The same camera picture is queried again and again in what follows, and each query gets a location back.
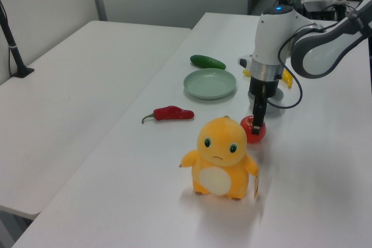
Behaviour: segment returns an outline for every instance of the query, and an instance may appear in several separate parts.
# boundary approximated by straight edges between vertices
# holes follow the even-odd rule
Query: black stand
[[[2,28],[2,31],[4,32],[5,38],[8,42],[8,45],[10,47],[10,51],[12,52],[12,55],[14,57],[14,60],[17,64],[17,73],[14,74],[14,77],[17,78],[24,78],[30,73],[34,71],[32,68],[27,68],[23,61],[21,54],[18,51],[17,45],[14,41],[12,32],[10,31],[9,25],[8,25],[8,19],[5,16],[5,11],[3,11],[2,7],[0,6],[0,25]]]

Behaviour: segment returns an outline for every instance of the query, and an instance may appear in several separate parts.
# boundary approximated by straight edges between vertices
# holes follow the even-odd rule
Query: green cucumber
[[[190,57],[191,63],[200,68],[217,68],[226,69],[226,65],[221,61],[205,56],[205,55],[193,55]]]

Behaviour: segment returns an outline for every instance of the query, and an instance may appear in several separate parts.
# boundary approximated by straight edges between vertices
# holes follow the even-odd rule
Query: plush toy tag
[[[257,193],[258,193],[258,182],[259,182],[259,179],[260,179],[260,166],[258,166],[257,176],[255,177],[255,194],[253,196],[254,199],[256,198]]]

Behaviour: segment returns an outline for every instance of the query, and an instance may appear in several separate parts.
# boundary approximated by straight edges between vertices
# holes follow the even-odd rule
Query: red chili pepper
[[[152,114],[145,116],[142,119],[142,124],[144,120],[148,117],[154,117],[157,121],[159,120],[176,120],[176,119],[192,119],[194,117],[194,112],[190,110],[183,110],[176,106],[162,107],[156,109]]]

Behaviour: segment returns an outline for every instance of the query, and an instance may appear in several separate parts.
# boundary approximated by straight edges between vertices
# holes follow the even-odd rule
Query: plush toy foot
[[[210,192],[205,189],[202,185],[198,184],[195,180],[192,181],[192,185],[194,186],[195,194],[197,195],[206,195]]]
[[[241,200],[245,196],[245,193],[227,194],[226,196],[231,200]]]

